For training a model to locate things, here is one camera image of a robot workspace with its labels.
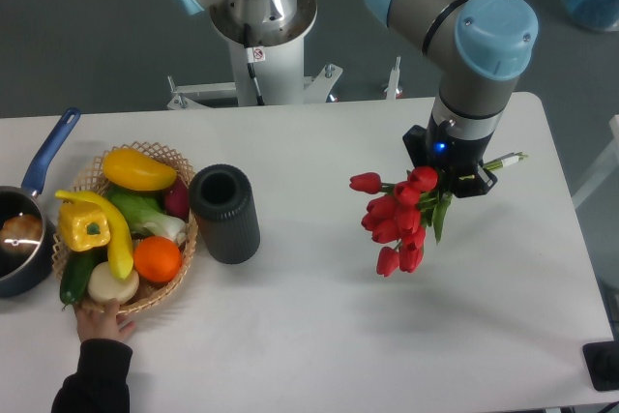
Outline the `black sleeved forearm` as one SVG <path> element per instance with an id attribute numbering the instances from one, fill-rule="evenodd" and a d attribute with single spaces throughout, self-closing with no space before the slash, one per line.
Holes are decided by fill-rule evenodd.
<path id="1" fill-rule="evenodd" d="M 74 374 L 68 376 L 52 412 L 130 412 L 127 383 L 133 351 L 112 339 L 88 339 L 80 345 Z"/>

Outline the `person's hand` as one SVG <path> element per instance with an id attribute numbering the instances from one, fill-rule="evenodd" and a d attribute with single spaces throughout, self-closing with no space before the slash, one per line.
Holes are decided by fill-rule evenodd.
<path id="1" fill-rule="evenodd" d="M 136 323 L 119 313 L 120 303 L 112 299 L 102 312 L 74 306 L 76 332 L 79 340 L 109 339 L 125 342 L 133 333 Z"/>

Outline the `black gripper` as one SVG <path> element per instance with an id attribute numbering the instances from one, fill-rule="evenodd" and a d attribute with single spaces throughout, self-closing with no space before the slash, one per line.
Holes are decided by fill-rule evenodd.
<path id="1" fill-rule="evenodd" d="M 485 195 L 497 183 L 483 162 L 499 121 L 499 113 L 473 118 L 435 107 L 427 126 L 413 126 L 402 140 L 413 165 L 435 168 L 445 191 L 458 198 Z"/>

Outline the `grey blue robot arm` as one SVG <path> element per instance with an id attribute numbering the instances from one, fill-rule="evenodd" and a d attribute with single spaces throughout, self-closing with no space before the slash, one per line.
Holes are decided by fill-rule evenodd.
<path id="1" fill-rule="evenodd" d="M 483 164 L 499 119 L 527 68 L 538 20 L 523 0 L 364 0 L 385 27 L 442 73 L 425 127 L 403 138 L 411 161 L 436 168 L 447 192 L 486 194 L 496 182 Z M 304 38 L 315 0 L 178 0 L 208 12 L 229 45 L 239 105 L 304 102 Z"/>

